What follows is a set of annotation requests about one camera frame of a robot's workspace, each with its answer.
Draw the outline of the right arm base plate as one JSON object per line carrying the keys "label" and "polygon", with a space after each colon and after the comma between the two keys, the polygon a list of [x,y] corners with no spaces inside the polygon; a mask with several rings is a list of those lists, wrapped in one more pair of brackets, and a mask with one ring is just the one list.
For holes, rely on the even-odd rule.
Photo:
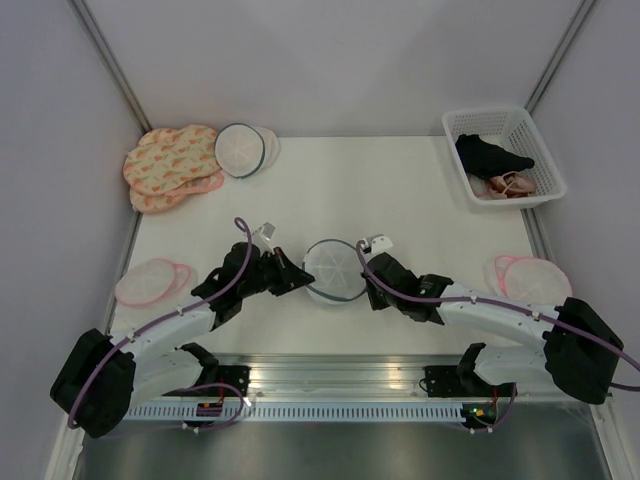
{"label": "right arm base plate", "polygon": [[422,385],[430,398],[499,398],[510,397],[513,383],[491,385],[474,372],[459,371],[454,365],[424,367]]}

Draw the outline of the blue-zip mesh laundry bag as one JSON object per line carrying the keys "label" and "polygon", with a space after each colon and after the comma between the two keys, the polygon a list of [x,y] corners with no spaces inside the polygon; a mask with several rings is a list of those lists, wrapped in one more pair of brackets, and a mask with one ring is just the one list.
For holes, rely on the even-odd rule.
{"label": "blue-zip mesh laundry bag", "polygon": [[316,302],[343,305],[366,293],[356,249],[346,241],[323,239],[316,242],[307,250],[302,268],[315,278],[306,290]]}

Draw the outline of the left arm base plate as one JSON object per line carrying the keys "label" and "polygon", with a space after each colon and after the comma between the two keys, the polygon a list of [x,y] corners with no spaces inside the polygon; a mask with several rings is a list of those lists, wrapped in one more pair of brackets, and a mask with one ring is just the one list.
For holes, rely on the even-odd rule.
{"label": "left arm base plate", "polygon": [[251,368],[247,365],[221,365],[217,368],[215,376],[213,372],[209,372],[196,382],[197,386],[207,385],[207,388],[174,390],[165,393],[164,397],[238,397],[235,391],[221,387],[221,384],[230,385],[242,396],[246,396],[250,384],[250,373]]}

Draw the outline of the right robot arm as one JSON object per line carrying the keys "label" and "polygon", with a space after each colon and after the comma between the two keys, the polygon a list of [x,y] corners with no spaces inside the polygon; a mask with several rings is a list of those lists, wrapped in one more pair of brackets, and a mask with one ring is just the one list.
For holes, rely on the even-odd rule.
{"label": "right robot arm", "polygon": [[516,384],[552,385],[601,405],[613,386],[624,345],[584,301],[560,306],[481,296],[435,274],[416,276],[387,253],[363,259],[372,310],[395,308],[416,323],[471,328],[511,341],[509,347],[471,344],[455,368],[459,388],[480,396]]}

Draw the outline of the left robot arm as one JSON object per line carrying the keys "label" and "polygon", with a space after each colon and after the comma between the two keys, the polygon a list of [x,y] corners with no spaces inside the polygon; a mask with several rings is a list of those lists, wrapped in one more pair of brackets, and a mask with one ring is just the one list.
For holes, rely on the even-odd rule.
{"label": "left robot arm", "polygon": [[83,333],[50,397],[66,413],[69,428],[100,438],[130,408],[163,394],[209,395],[218,384],[218,363],[194,338],[230,321],[251,296],[268,292],[279,297],[314,280],[279,247],[263,252],[236,243],[223,264],[192,290],[188,305],[113,335],[97,329]]}

